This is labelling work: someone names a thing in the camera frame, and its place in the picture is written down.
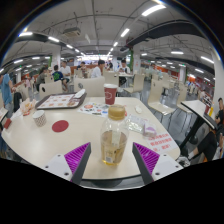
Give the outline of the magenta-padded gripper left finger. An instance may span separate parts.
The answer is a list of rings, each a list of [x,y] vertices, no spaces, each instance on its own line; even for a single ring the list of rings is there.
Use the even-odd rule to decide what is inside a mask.
[[[56,176],[79,185],[91,154],[91,143],[85,143],[67,154],[56,154],[46,165],[43,166]]]

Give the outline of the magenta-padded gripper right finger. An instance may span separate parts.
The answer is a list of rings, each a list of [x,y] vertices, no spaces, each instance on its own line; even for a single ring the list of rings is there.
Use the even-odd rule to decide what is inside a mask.
[[[182,169],[168,154],[158,154],[138,143],[133,143],[132,153],[145,185]]]

